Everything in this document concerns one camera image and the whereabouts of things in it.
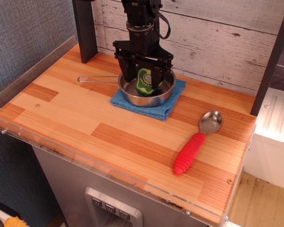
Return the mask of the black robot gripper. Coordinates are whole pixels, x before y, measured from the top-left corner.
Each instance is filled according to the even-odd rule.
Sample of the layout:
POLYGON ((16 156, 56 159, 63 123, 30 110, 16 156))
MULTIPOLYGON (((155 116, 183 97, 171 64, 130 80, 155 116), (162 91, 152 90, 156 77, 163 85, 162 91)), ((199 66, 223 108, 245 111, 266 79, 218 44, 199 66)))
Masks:
POLYGON ((146 26, 126 24, 129 40, 114 41, 115 58, 118 59, 120 69, 127 82, 136 78, 136 65, 151 69, 151 82, 154 90, 159 88, 165 71, 171 70, 173 54, 160 46, 160 39, 167 39, 167 34, 160 34, 159 23, 146 26))

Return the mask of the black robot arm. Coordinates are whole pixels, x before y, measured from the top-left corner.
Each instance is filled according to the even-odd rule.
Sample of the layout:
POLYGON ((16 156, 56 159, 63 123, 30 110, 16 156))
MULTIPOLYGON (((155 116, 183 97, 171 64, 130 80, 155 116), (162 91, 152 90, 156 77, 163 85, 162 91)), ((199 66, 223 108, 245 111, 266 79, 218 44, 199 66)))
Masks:
POLYGON ((151 82, 154 90, 171 72, 173 55, 160 46, 160 39, 167 39, 167 34, 160 34, 160 19, 169 23, 160 13, 160 0, 123 0, 124 12, 127 14, 126 28, 129 31, 128 41, 114 41, 115 58, 124 79, 131 82, 138 75, 137 67, 151 71, 151 82))

